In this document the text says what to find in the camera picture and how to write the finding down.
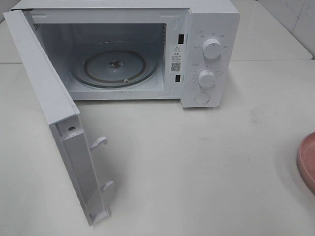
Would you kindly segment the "white microwave oven body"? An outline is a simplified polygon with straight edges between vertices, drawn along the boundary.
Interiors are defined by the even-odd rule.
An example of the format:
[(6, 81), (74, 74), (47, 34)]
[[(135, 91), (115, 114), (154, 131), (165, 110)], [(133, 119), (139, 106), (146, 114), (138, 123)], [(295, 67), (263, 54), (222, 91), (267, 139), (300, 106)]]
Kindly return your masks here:
[[(184, 108), (221, 102), (240, 20), (228, 0), (23, 0), (13, 10), (31, 15), (37, 38), (75, 101), (179, 99)], [(222, 41), (222, 51), (207, 59), (202, 43), (212, 36)], [(94, 88), (72, 76), (74, 52), (114, 41), (160, 47), (155, 73), (124, 88)], [(216, 76), (211, 88), (199, 86), (203, 70)], [(201, 92), (210, 96), (205, 105), (194, 100)]]

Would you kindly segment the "pink round plate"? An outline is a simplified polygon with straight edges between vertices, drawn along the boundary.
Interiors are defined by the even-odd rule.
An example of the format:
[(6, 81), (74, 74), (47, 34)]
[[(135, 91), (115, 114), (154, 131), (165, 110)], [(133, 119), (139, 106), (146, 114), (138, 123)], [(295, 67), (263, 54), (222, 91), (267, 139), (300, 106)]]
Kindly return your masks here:
[(299, 174), (309, 190), (315, 194), (315, 133), (308, 134), (297, 152)]

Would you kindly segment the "glass microwave turntable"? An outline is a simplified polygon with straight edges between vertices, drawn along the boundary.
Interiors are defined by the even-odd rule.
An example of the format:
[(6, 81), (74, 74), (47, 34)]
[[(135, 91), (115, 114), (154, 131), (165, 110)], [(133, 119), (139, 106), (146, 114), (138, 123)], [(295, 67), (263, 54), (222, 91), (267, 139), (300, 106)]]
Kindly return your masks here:
[(106, 42), (83, 47), (72, 54), (71, 74), (81, 83), (119, 89), (152, 76), (162, 58), (160, 47), (131, 42)]

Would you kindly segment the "white microwave door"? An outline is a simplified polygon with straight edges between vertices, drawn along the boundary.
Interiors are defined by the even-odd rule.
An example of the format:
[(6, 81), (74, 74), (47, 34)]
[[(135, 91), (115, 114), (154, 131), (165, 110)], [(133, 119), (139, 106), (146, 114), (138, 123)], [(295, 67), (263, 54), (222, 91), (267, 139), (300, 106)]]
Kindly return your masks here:
[(103, 196), (114, 183), (99, 183), (91, 156), (107, 140), (100, 137), (88, 144), (80, 112), (37, 38), (31, 15), (13, 10), (4, 17), (87, 222), (93, 225), (109, 216)]

